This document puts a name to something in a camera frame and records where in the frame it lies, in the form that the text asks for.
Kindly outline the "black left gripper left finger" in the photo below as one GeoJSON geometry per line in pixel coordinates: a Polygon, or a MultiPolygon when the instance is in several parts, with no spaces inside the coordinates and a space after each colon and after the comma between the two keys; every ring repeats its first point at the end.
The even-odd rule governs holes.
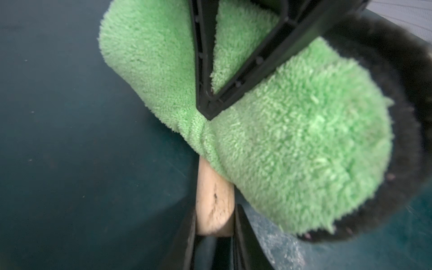
{"type": "Polygon", "coordinates": [[[159,270],[193,270],[195,260],[196,210],[192,207],[180,224],[159,270]]]}

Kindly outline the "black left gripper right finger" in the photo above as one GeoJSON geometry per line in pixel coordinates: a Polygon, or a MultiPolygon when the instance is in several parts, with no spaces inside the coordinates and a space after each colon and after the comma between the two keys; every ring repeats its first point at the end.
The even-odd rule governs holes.
{"type": "Polygon", "coordinates": [[[234,270],[274,270],[242,205],[236,205],[234,218],[234,270]]]}

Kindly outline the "small sickle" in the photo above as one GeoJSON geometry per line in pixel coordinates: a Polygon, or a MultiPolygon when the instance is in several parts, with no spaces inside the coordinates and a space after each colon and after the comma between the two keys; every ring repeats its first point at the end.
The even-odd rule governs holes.
{"type": "Polygon", "coordinates": [[[203,157],[199,159],[196,187],[196,234],[234,235],[234,185],[219,175],[203,157]]]}

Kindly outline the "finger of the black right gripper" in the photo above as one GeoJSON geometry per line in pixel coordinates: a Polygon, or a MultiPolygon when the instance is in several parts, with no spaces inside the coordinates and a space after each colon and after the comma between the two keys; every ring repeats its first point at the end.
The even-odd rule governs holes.
{"type": "Polygon", "coordinates": [[[363,11],[368,1],[258,1],[279,21],[217,93],[211,73],[219,1],[189,1],[195,46],[196,108],[208,120],[231,107],[284,62],[345,16],[363,11]]]}

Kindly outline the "green and black rag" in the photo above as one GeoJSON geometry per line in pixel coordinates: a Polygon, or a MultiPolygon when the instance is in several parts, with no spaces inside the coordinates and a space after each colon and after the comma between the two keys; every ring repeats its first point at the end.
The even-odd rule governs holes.
{"type": "Polygon", "coordinates": [[[99,46],[162,123],[301,239],[373,229],[432,174],[432,61],[393,24],[349,16],[213,120],[195,105],[186,1],[113,1],[99,46]]]}

